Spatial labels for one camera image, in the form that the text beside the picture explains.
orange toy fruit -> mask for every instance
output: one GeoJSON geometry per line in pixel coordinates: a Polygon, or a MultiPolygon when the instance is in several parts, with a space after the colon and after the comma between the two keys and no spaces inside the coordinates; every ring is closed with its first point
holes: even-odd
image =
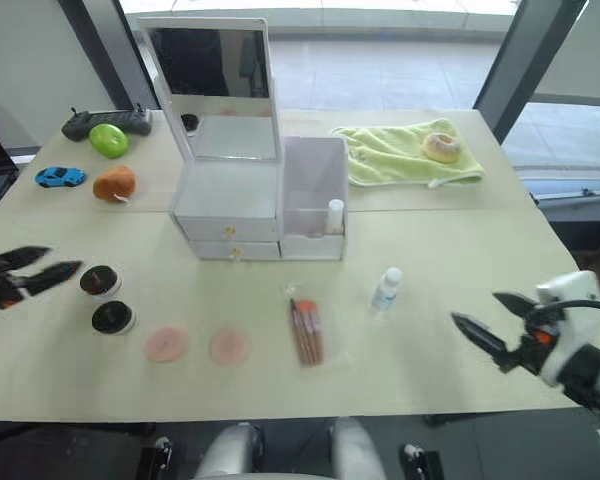
{"type": "Polygon", "coordinates": [[[96,178],[93,194],[107,202],[126,202],[136,190],[136,176],[127,167],[114,167],[96,178]]]}

small vial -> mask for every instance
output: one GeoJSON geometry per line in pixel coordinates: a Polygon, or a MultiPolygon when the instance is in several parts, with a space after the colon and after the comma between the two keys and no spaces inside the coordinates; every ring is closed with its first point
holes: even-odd
{"type": "Polygon", "coordinates": [[[327,210],[327,224],[325,232],[327,235],[342,235],[344,227],[342,220],[344,218],[344,202],[339,198],[334,198],[329,202],[327,210]]]}
{"type": "Polygon", "coordinates": [[[373,296],[371,306],[376,310],[386,312],[391,308],[393,300],[398,295],[400,282],[402,281],[402,270],[392,267],[387,270],[376,288],[376,293],[373,296]]]}

white drawer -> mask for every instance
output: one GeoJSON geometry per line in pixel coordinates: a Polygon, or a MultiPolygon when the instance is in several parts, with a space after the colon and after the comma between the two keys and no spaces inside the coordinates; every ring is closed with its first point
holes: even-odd
{"type": "Polygon", "coordinates": [[[176,217],[189,240],[277,242],[275,218],[176,217]]]}
{"type": "Polygon", "coordinates": [[[194,253],[203,259],[280,260],[278,243],[257,242],[190,242],[194,253]]]}

blue toy car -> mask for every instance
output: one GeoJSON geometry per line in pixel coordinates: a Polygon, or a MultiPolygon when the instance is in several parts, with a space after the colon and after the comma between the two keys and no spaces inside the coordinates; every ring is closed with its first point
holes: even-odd
{"type": "Polygon", "coordinates": [[[87,176],[77,168],[49,167],[36,175],[36,182],[44,188],[76,187],[84,182],[87,176]]]}

green apple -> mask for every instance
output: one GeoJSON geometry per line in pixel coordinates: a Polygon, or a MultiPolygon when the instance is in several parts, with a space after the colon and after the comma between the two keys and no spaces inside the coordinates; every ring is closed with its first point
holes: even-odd
{"type": "Polygon", "coordinates": [[[101,123],[89,131],[89,141],[93,148],[107,158],[118,158],[129,150],[129,139],[115,125],[101,123]]]}

